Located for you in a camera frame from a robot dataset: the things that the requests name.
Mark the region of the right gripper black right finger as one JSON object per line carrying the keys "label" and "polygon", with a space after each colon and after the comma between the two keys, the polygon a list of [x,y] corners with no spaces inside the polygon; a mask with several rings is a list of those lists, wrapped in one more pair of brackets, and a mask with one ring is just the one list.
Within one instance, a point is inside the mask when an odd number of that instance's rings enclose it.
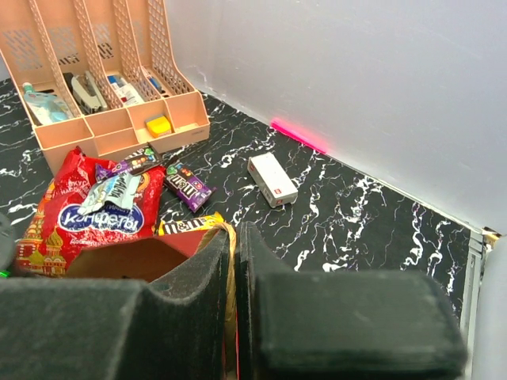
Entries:
{"label": "right gripper black right finger", "polygon": [[296,272],[238,228],[241,379],[457,379],[467,348],[451,303],[414,271]]}

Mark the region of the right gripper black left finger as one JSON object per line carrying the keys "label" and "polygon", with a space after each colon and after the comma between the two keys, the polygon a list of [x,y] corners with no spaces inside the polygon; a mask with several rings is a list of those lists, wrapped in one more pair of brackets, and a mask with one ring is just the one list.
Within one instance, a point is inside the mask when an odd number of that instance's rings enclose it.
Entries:
{"label": "right gripper black left finger", "polygon": [[229,236],[135,279],[1,282],[4,379],[220,379]]}

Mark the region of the red candy bag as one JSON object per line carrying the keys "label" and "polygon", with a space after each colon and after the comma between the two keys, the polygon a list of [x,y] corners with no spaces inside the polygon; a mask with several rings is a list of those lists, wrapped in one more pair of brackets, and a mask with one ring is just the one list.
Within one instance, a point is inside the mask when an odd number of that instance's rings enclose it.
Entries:
{"label": "red candy bag", "polygon": [[138,176],[134,205],[127,215],[99,211],[79,215],[78,207],[97,183],[95,166],[111,169],[118,162],[92,158],[80,147],[65,157],[48,185],[23,238],[17,243],[21,269],[61,277],[83,249],[150,237],[158,218],[165,170],[160,165]]}

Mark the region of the red brown paper bag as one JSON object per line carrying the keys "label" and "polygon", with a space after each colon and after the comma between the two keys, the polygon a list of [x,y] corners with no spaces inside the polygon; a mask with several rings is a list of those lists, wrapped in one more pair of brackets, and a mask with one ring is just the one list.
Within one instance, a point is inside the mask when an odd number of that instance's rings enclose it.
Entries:
{"label": "red brown paper bag", "polygon": [[235,379],[234,228],[149,237],[84,249],[72,279],[147,282],[125,341],[123,360],[141,379]]}

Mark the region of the yellow peanut candy packet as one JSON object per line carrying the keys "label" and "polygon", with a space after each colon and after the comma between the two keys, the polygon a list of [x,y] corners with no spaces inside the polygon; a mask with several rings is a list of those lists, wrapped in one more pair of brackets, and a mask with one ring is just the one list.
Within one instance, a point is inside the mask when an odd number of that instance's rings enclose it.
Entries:
{"label": "yellow peanut candy packet", "polygon": [[221,222],[225,222],[223,216],[219,212],[215,212],[213,215],[204,215],[185,220],[171,222],[161,221],[155,229],[155,232],[158,236],[165,236],[210,230],[213,226]]}

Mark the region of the silver blue snack wrapper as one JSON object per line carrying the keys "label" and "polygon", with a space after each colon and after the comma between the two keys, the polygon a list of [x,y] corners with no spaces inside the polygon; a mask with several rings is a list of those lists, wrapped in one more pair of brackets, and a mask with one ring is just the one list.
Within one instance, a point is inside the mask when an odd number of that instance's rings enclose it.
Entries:
{"label": "silver blue snack wrapper", "polygon": [[97,182],[78,207],[79,215],[90,215],[99,211],[113,211],[127,215],[133,208],[134,198],[141,176],[121,173],[107,180]]}

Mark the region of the purple candy packet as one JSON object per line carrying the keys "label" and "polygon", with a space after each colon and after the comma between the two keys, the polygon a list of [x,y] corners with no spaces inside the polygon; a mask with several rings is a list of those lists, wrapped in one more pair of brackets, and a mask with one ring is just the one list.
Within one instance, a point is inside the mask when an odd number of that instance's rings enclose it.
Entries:
{"label": "purple candy packet", "polygon": [[215,187],[207,186],[178,156],[167,163],[164,185],[196,213],[210,199]]}

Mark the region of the brown chocolate candy packet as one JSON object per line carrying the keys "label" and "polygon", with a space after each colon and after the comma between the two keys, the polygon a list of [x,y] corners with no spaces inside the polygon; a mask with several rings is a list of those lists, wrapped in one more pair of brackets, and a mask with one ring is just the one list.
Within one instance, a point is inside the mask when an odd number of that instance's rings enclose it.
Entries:
{"label": "brown chocolate candy packet", "polygon": [[97,182],[108,180],[122,173],[129,173],[132,176],[138,176],[147,170],[154,168],[162,163],[162,155],[150,144],[140,147],[122,161],[119,161],[111,169],[96,164],[95,179]]}

